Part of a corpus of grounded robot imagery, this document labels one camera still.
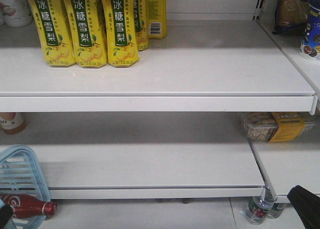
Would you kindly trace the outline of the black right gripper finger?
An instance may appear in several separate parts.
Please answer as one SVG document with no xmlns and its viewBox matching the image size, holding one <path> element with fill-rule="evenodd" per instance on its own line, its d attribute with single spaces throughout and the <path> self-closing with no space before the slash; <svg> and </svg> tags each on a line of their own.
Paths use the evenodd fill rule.
<svg viewBox="0 0 320 229">
<path fill-rule="evenodd" d="M 294 186 L 287 194 L 306 229 L 320 228 L 320 197 L 303 188 Z"/>
</svg>

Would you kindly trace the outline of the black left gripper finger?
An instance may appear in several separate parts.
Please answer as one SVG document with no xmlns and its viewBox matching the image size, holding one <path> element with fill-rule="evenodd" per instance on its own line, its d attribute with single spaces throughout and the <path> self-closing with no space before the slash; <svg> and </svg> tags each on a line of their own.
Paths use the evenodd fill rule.
<svg viewBox="0 0 320 229">
<path fill-rule="evenodd" d="M 12 208 L 5 204 L 3 207 L 0 208 L 0 229 L 4 229 L 7 225 L 8 221 L 11 219 L 13 215 Z"/>
</svg>

